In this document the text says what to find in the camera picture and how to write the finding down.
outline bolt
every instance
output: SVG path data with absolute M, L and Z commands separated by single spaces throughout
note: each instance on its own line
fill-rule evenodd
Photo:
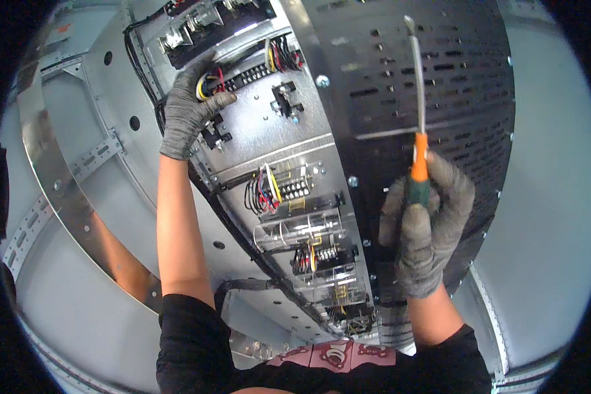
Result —
M 348 177 L 348 186 L 352 188 L 357 188 L 359 186 L 359 178 L 351 175 Z
M 327 87 L 331 86 L 331 80 L 328 79 L 326 75 L 318 75 L 315 79 L 315 86 L 320 89 L 326 89 Z

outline glove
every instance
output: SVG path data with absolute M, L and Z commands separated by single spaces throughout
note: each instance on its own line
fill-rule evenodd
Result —
M 175 79 L 164 107 L 166 123 L 161 154 L 189 160 L 191 145 L 205 129 L 206 122 L 236 101 L 236 96 L 229 92 L 219 92 L 203 103 L 195 96 L 197 81 L 208 70 L 214 54 L 214 51 L 204 53 Z
M 406 179 L 397 180 L 389 189 L 379 222 L 379 243 L 389 247 L 402 217 L 395 268 L 399 285 L 412 298 L 426 298 L 440 287 L 475 197 L 473 182 L 437 154 L 427 154 L 427 168 L 433 181 L 427 208 L 412 204 L 403 214 Z

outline red wire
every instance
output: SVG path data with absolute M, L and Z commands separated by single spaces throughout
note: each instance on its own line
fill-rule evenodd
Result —
M 278 49 L 276 48 L 276 44 L 272 42 L 272 48 L 274 49 L 274 57 L 276 58 L 276 64 L 278 65 L 278 69 L 284 73 L 284 69 L 280 65 L 280 59 L 278 58 Z
M 223 72 L 221 71 L 221 67 L 219 67 L 219 77 L 221 78 L 221 87 L 223 91 L 226 91 L 226 83 L 223 80 Z

